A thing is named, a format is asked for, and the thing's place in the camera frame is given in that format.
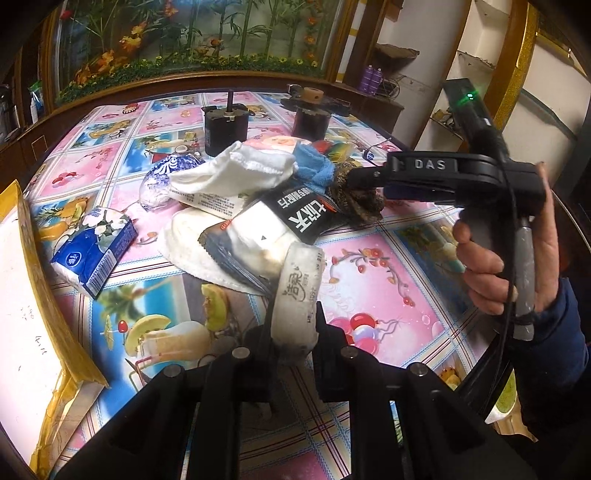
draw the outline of blue towel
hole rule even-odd
[[[324,193],[333,181],[335,165],[311,145],[298,143],[294,149],[298,170],[295,174],[304,185],[317,193]]]

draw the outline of black cable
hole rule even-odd
[[[509,196],[511,197],[511,216],[513,221],[513,237],[511,241],[512,248],[509,250],[509,265],[508,265],[508,277],[509,277],[509,287],[507,289],[507,300],[505,301],[505,310],[503,311],[504,314],[504,322],[503,322],[503,329],[501,333],[501,341],[499,344],[499,359],[496,365],[495,376],[491,382],[491,388],[486,396],[486,401],[483,404],[482,408],[486,408],[488,403],[492,398],[492,394],[496,387],[496,382],[499,378],[499,374],[501,373],[501,366],[503,364],[503,355],[505,353],[505,344],[507,342],[507,337],[509,336],[509,325],[511,324],[511,313],[512,313],[512,304],[513,304],[513,289],[515,288],[515,234],[519,229],[519,221],[517,218],[517,200],[515,199],[515,191],[509,182],[509,177],[507,176],[507,171],[505,169],[505,163],[501,160],[498,160],[499,166],[501,171],[503,172],[503,177],[505,179],[505,183],[507,184],[507,188],[509,190]]]
[[[379,167],[379,165],[375,164],[373,161],[371,161],[371,160],[368,158],[369,151],[370,151],[370,150],[371,150],[373,147],[379,147],[381,144],[383,144],[383,143],[386,143],[386,142],[389,142],[389,141],[392,141],[392,143],[395,143],[395,142],[394,142],[394,140],[392,140],[392,137],[388,137],[386,140],[383,140],[383,141],[381,141],[380,143],[376,143],[375,145],[370,145],[368,148],[366,148],[366,149],[363,151],[363,155],[361,155],[361,158],[363,158],[365,161],[368,161],[369,163],[371,163],[371,164],[372,164],[374,167]]]

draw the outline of screw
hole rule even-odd
[[[417,377],[424,377],[429,373],[429,367],[421,362],[414,362],[410,364],[409,369]]]
[[[238,358],[239,360],[243,360],[245,358],[248,358],[248,356],[251,354],[251,351],[246,348],[245,346],[239,346],[236,347],[234,350],[232,350],[232,356],[234,358]]]
[[[340,354],[341,356],[345,357],[345,358],[349,358],[349,359],[353,359],[357,356],[359,352],[357,351],[357,349],[354,346],[344,346],[341,350],[340,350]]]
[[[181,368],[181,366],[177,364],[167,365],[166,367],[164,367],[164,370],[162,370],[162,372],[164,372],[164,375],[170,378],[176,377],[182,371],[183,369]]]

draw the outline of finger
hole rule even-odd
[[[475,273],[472,270],[466,270],[463,277],[466,284],[484,298],[500,302],[507,300],[509,282],[504,278],[488,273]]]
[[[488,315],[500,315],[505,310],[505,306],[501,302],[486,299],[472,289],[468,290],[468,296],[474,305]]]
[[[544,183],[546,202],[542,211],[535,217],[532,225],[534,242],[535,269],[535,309],[545,310],[558,293],[558,277],[560,264],[558,254],[558,233],[554,217],[554,197],[548,183],[548,175],[544,163],[536,165]]]
[[[452,229],[453,237],[459,244],[466,244],[470,241],[472,234],[470,233],[470,227],[465,222],[458,220]]]
[[[466,268],[476,273],[501,273],[504,263],[496,253],[474,242],[459,244],[456,250],[457,259]]]

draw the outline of blue tissue package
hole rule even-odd
[[[80,293],[95,299],[137,236],[131,218],[105,207],[93,208],[61,243],[51,259],[56,273]]]

